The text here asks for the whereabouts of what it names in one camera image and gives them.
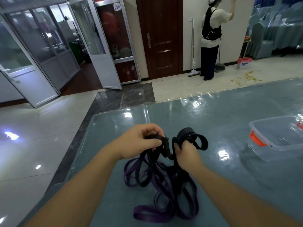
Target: person's right hand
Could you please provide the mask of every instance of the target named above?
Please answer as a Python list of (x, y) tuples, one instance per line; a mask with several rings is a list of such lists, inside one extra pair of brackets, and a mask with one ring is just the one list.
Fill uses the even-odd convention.
[(184, 141), (182, 149), (180, 149), (179, 145), (176, 143), (174, 143), (174, 146), (177, 162), (183, 170), (191, 175), (195, 175), (195, 172), (199, 171), (201, 167), (204, 167), (198, 150), (189, 141)]

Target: person's left hand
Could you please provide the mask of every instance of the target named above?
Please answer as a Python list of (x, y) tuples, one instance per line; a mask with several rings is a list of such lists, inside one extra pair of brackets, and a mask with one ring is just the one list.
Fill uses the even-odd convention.
[(130, 159), (147, 149), (155, 149), (162, 144), (158, 139), (144, 139), (151, 134), (164, 136), (164, 132), (157, 124), (146, 123), (138, 124), (128, 129), (119, 138), (112, 141), (112, 151), (115, 151), (119, 159)]

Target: white door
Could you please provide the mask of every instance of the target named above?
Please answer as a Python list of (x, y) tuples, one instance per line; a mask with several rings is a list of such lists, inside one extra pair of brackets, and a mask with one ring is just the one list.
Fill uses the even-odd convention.
[(121, 90), (94, 1), (69, 0), (69, 8), (102, 86)]
[(0, 71), (33, 107), (58, 96), (1, 16), (0, 48)]

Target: sticker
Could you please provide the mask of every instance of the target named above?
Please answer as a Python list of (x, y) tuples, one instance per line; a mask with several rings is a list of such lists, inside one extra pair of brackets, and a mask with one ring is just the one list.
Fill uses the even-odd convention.
[(119, 3), (119, 2), (114, 3), (114, 10), (115, 10), (115, 11), (119, 11), (119, 10), (121, 10), (121, 5), (120, 5), (120, 3)]

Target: person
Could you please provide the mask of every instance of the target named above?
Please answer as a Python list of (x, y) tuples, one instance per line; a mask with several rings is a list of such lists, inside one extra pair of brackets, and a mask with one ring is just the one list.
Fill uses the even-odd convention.
[(217, 9), (222, 0), (209, 0), (209, 8), (202, 20), (201, 74), (204, 80), (214, 77), (219, 44), (221, 43), (221, 24), (232, 20), (235, 15), (236, 0), (232, 0), (231, 13)]
[[(160, 140), (144, 139), (153, 133), (164, 136), (163, 130), (156, 124), (135, 125), (103, 147), (25, 227), (89, 226), (115, 164), (160, 146)], [(181, 149), (177, 144), (174, 146), (180, 167), (196, 179), (230, 226), (301, 226), (291, 217), (208, 169), (198, 150), (188, 141), (182, 144)]]

